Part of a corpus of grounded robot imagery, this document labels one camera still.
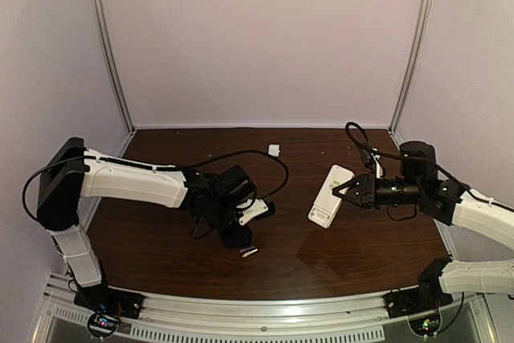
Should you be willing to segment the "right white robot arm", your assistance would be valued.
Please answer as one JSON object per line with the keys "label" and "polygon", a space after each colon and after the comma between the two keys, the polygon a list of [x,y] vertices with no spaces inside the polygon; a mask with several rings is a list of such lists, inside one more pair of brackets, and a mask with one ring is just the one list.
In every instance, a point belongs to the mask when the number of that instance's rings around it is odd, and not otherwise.
{"label": "right white robot arm", "polygon": [[[404,142],[399,160],[400,177],[360,174],[335,186],[332,195],[365,209],[412,205],[416,211],[449,227],[468,229],[513,247],[513,209],[483,196],[451,175],[439,178],[443,169],[436,163],[433,145]],[[419,276],[418,290],[425,302],[456,292],[511,296],[513,262],[436,259]]]}

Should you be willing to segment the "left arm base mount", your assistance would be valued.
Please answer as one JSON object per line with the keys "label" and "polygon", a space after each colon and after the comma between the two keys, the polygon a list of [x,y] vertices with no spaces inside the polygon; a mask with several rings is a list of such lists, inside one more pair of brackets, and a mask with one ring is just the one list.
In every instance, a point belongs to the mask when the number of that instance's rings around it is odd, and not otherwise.
{"label": "left arm base mount", "polygon": [[73,271],[69,283],[75,285],[74,304],[92,311],[86,321],[88,332],[94,339],[104,341],[118,330],[123,318],[139,318],[144,296],[139,292],[111,288],[101,262],[99,266],[99,284],[84,287],[78,283]]}

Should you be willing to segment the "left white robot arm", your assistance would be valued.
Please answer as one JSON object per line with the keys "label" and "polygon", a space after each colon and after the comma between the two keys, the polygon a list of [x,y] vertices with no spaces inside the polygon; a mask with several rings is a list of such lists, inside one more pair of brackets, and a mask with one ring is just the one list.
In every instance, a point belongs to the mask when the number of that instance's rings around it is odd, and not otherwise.
{"label": "left white robot arm", "polygon": [[39,191],[31,216],[56,241],[81,288],[99,287],[104,281],[80,223],[81,198],[117,198],[186,210],[216,230],[227,249],[251,245],[248,223],[268,209],[238,165],[222,174],[203,174],[194,167],[128,161],[88,149],[79,137],[67,140],[33,176],[39,179]]}

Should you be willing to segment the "white battery cover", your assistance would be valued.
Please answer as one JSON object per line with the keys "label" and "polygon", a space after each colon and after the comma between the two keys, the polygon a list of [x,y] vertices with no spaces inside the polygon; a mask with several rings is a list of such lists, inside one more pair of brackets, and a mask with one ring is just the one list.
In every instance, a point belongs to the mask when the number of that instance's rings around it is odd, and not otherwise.
{"label": "white battery cover", "polygon": [[272,157],[278,157],[280,155],[280,145],[270,144],[267,148],[267,153]]}

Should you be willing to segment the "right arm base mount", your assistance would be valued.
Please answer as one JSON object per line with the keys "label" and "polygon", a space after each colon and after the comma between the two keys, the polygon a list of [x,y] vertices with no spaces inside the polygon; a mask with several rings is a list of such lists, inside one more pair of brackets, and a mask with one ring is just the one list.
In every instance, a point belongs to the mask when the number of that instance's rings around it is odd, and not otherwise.
{"label": "right arm base mount", "polygon": [[394,288],[383,296],[390,319],[414,316],[408,320],[410,330],[418,337],[437,337],[443,327],[441,307],[453,302],[453,296],[442,290],[439,278],[451,259],[435,259],[418,277],[414,288]]}

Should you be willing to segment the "purple AAA battery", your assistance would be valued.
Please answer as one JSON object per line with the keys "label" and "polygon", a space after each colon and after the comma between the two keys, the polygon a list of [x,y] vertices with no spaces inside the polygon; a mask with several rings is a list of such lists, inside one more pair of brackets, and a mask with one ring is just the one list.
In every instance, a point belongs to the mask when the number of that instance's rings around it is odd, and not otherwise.
{"label": "purple AAA battery", "polygon": [[243,253],[246,253],[246,252],[249,252],[249,251],[253,251],[257,249],[257,247],[255,246],[250,246],[250,247],[246,247],[246,248],[243,248],[243,249],[240,249],[239,250],[239,253],[243,254]]}

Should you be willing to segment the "gold black AAA battery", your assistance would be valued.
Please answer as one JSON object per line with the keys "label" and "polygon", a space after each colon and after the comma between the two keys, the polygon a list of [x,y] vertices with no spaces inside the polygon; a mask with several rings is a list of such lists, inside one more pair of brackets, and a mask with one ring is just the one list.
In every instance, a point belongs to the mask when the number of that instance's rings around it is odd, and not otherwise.
{"label": "gold black AAA battery", "polygon": [[256,254],[259,250],[258,249],[252,249],[252,250],[248,250],[248,251],[245,251],[241,254],[241,257],[242,258],[248,258],[254,254]]}

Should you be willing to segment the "white remote control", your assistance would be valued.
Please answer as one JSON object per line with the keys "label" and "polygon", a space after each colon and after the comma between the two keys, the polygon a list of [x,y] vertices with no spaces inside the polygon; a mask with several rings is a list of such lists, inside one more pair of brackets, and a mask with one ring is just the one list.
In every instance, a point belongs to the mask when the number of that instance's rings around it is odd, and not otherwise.
{"label": "white remote control", "polygon": [[342,199],[332,190],[354,178],[354,173],[340,165],[331,166],[323,184],[308,212],[308,219],[316,225],[328,229],[341,207]]}

